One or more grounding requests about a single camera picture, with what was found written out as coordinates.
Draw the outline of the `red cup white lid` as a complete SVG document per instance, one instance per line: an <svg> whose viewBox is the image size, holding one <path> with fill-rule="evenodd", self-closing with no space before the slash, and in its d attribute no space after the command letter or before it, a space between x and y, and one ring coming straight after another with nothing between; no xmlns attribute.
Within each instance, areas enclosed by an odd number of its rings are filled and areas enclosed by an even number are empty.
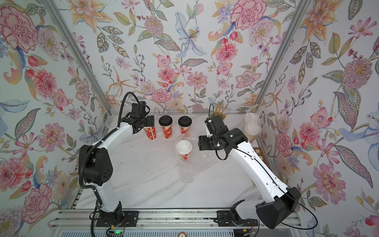
<svg viewBox="0 0 379 237"><path fill-rule="evenodd" d="M179 155L186 161L191 154L192 144L188 140L180 140L176 144L176 150Z"/></svg>
<svg viewBox="0 0 379 237"><path fill-rule="evenodd" d="M156 128L154 126L144 127L144 131L150 140L155 140L157 138Z"/></svg>

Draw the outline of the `clear plastic carrier bag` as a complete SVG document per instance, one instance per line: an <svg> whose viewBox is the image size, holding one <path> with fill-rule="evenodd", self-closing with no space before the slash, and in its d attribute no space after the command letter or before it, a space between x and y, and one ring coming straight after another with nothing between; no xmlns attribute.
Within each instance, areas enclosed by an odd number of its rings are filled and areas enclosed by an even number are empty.
<svg viewBox="0 0 379 237"><path fill-rule="evenodd" d="M250 143L254 142L262 134L260 118L257 114L246 113L244 115L243 133Z"/></svg>

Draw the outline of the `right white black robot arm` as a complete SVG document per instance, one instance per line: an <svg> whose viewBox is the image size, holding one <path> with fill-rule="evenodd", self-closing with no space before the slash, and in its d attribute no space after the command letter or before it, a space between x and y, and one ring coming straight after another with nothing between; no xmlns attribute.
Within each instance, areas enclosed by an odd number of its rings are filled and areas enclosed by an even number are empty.
<svg viewBox="0 0 379 237"><path fill-rule="evenodd" d="M274 229L300 204L301 193L290 188L266 166L239 128L228 129L220 116L205 120L206 135L199 136L201 151L225 151L226 157L235 159L258 188L261 201L241 201L231 208L237 217L260 220Z"/></svg>

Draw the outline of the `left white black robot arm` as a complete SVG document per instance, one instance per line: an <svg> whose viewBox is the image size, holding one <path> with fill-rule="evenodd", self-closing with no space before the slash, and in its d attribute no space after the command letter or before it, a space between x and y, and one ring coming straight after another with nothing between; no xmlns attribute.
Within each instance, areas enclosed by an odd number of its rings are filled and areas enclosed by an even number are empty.
<svg viewBox="0 0 379 237"><path fill-rule="evenodd" d="M131 112L119 117L114 129L92 145L80 148L80 187L94 192L100 216L106 218L108 223L118 224L124 220L121 201L117 199L111 183L111 154L126 138L154 124L154 116L149 112L146 102L133 103Z"/></svg>

